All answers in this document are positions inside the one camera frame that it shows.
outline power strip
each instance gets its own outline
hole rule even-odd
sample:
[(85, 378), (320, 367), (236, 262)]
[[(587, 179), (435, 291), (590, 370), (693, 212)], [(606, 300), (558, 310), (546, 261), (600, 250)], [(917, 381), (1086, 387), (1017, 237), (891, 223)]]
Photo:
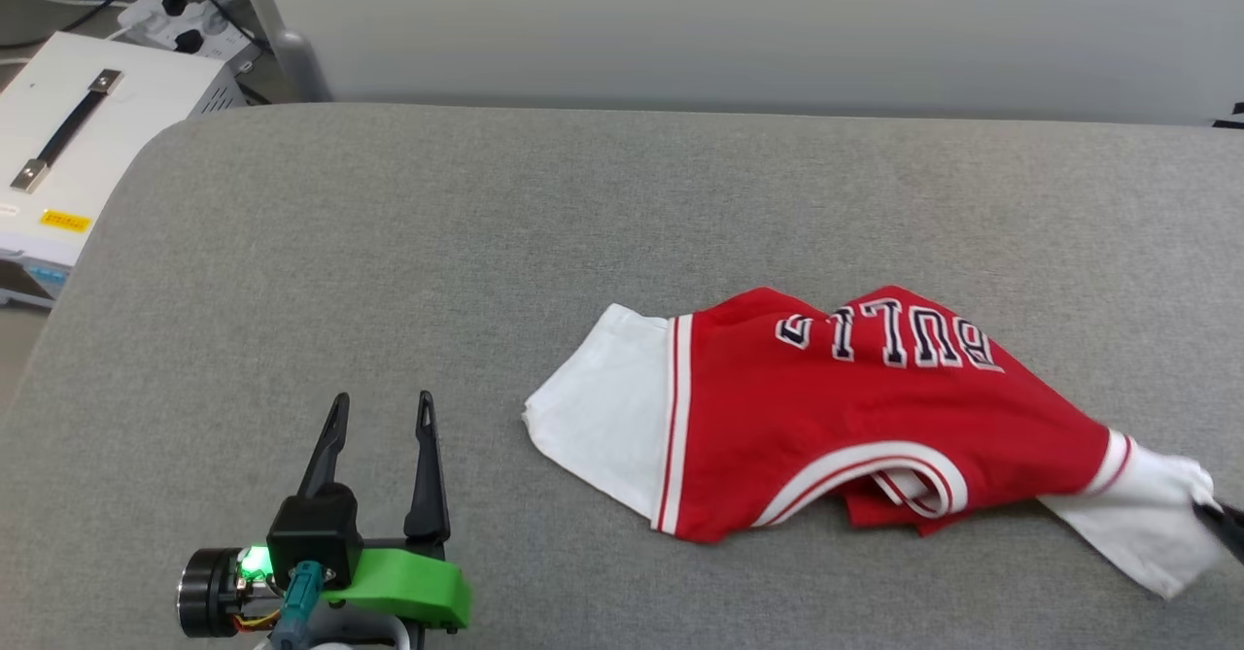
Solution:
[(178, 16), (169, 16), (164, 0), (137, 0), (121, 11), (117, 22), (127, 29), (131, 42), (221, 60), (233, 73), (249, 73), (260, 56), (258, 45), (209, 2), (187, 2)]

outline yellow sticker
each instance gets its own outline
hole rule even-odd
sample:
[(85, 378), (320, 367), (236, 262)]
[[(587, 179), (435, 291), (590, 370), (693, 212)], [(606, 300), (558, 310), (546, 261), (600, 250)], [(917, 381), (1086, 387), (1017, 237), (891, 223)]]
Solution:
[(58, 226), (58, 229), (70, 230), (70, 232), (86, 232), (86, 229), (91, 226), (91, 217), (83, 216), (71, 216), (70, 213), (62, 211), (44, 211), (44, 216), (39, 217), (40, 225)]

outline yellow wire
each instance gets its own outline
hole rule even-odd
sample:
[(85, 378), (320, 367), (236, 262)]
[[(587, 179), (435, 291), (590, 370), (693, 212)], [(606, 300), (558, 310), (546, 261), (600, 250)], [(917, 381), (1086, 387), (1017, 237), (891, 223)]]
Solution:
[(261, 619), (251, 619), (249, 621), (245, 620), (245, 619), (243, 619), (241, 616), (238, 616), (238, 623), (243, 628), (255, 628), (258, 625), (262, 625), (262, 624), (266, 624), (266, 623), (275, 621), (276, 618), (280, 616), (280, 615), (281, 615), (281, 610), (277, 609), (277, 610), (272, 611), (271, 614), (267, 614), (266, 616), (264, 616)]

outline white box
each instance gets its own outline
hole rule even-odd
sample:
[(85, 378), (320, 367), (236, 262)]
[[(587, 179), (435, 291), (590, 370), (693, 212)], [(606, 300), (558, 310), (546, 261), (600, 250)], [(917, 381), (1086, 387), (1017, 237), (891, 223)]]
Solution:
[[(103, 70), (121, 78), (39, 185), (10, 185)], [(53, 35), (0, 92), (0, 304), (51, 308), (138, 150), (173, 123), (245, 104), (225, 62)]]

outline gray fabric surface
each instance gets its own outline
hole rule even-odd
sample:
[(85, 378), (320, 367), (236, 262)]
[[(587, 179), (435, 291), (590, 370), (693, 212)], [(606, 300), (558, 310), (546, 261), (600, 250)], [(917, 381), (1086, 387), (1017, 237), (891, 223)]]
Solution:
[[(1163, 603), (1036, 506), (927, 539), (814, 505), (715, 547), (530, 445), (522, 400), (611, 301), (896, 282), (1244, 502), (1235, 132), (302, 104), (138, 157), (0, 416), (0, 646), (203, 648), (189, 554), (259, 541), (332, 394), (364, 536), (437, 398), (473, 628), (432, 648), (1227, 648), (1244, 569)], [(251, 648), (248, 641), (219, 646)]]

